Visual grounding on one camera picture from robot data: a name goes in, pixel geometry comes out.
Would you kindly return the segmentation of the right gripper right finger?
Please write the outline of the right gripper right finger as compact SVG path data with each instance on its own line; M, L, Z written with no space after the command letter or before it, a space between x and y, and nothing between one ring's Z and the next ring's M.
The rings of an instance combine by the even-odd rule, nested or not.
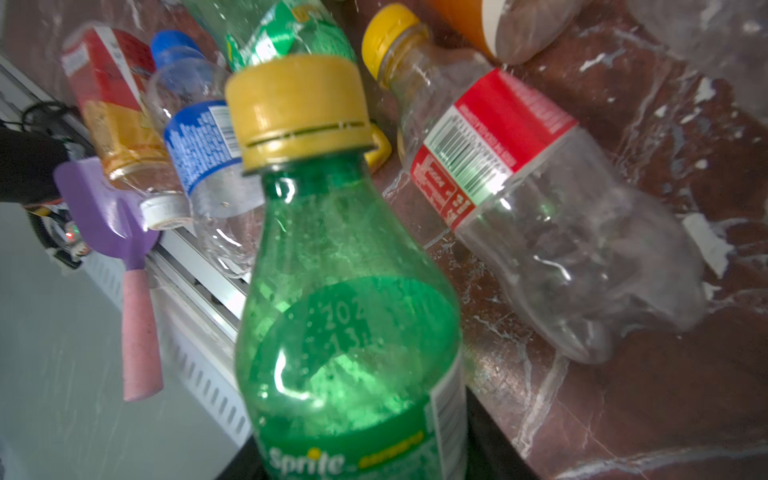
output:
M467 480L538 480L476 395L466 388L468 407Z

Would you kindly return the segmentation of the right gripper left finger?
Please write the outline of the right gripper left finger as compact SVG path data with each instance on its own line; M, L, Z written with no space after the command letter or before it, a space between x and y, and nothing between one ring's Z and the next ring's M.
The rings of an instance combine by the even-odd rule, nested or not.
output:
M216 480L269 480L255 438L251 436Z

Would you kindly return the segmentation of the green Sprite bottle yellow cap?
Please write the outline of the green Sprite bottle yellow cap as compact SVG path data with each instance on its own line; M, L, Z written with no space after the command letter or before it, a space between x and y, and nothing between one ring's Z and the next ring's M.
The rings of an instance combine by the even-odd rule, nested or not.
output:
M376 190L357 66L292 55L226 100L265 219L235 349L273 479L462 479L460 308Z

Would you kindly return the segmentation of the clear bottle red label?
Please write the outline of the clear bottle red label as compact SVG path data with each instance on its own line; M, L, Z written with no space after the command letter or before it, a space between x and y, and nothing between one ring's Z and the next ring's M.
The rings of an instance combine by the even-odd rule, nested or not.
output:
M371 19L362 57L396 99L412 183L560 353L600 364L632 332L702 320L690 235L545 95L476 51L439 47L400 3Z

